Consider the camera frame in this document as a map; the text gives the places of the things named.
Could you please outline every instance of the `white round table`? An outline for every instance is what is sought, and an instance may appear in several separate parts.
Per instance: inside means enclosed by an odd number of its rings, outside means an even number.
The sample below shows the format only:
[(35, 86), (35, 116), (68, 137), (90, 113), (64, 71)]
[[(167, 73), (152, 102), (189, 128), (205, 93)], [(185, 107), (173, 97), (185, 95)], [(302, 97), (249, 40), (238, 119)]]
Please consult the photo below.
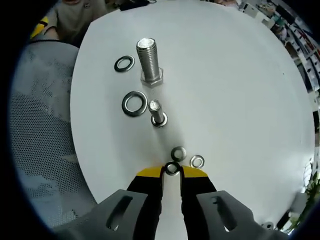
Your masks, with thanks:
[[(156, 40), (164, 83), (143, 86), (136, 43)], [(116, 60), (135, 65), (118, 73)], [(142, 91), (168, 116), (163, 128), (122, 111), (123, 97)], [(203, 170), (258, 223), (277, 223), (303, 186), (314, 155), (314, 124), (300, 73), (262, 23), (221, 5), (162, 1), (115, 11), (94, 21), (82, 42), (70, 100), (74, 146), (84, 178), (100, 203), (127, 189), (137, 172), (171, 160), (184, 146), (202, 155)], [(186, 239), (179, 176), (165, 176), (157, 239)]]

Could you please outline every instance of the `metal washer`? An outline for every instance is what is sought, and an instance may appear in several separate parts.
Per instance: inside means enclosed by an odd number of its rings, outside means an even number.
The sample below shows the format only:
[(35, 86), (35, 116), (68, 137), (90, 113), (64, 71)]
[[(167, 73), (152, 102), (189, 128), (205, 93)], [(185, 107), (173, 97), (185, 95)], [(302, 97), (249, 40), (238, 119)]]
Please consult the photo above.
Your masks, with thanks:
[(163, 112), (162, 114), (163, 114), (163, 122), (161, 122), (161, 123), (156, 122), (155, 121), (155, 117), (151, 116), (151, 123), (152, 123), (153, 126), (155, 126), (157, 128), (161, 128), (161, 127), (163, 127), (164, 125), (167, 124), (168, 116), (167, 116), (167, 114), (165, 112)]
[[(175, 156), (175, 152), (176, 151), (181, 151), (182, 152), (182, 156), (181, 157), (176, 157)], [(171, 158), (172, 158), (173, 161), (179, 163), (179, 162), (183, 161), (186, 158), (187, 151), (185, 150), (185, 148), (183, 146), (176, 146), (171, 150), (171, 154), (170, 155), (171, 155)]]
[[(200, 160), (200, 165), (199, 166), (195, 166), (195, 160)], [(195, 168), (195, 169), (202, 169), (205, 165), (205, 159), (200, 156), (200, 155), (194, 155), (191, 159), (190, 159), (190, 167)]]
[[(130, 63), (128, 66), (125, 67), (120, 67), (119, 64), (123, 61), (123, 60), (129, 60)], [(133, 56), (130, 55), (125, 55), (120, 57), (114, 64), (114, 70), (118, 73), (124, 73), (129, 71), (133, 66), (135, 65), (135, 58)]]
[[(176, 167), (176, 170), (174, 172), (169, 170), (169, 166), (174, 165)], [(168, 162), (165, 166), (165, 173), (168, 174), (169, 176), (175, 176), (180, 172), (180, 168), (181, 166), (179, 165), (179, 163), (175, 162), (175, 161), (171, 161)]]
[[(136, 110), (136, 111), (132, 111), (128, 108), (128, 101), (133, 98), (133, 97), (138, 97), (141, 99), (141, 107)], [(146, 95), (141, 92), (141, 91), (131, 91), (129, 92), (127, 95), (124, 96), (123, 100), (122, 100), (122, 111), (124, 112), (124, 114), (126, 114), (129, 117), (138, 117), (140, 115), (142, 115), (146, 109), (147, 109), (147, 97)]]

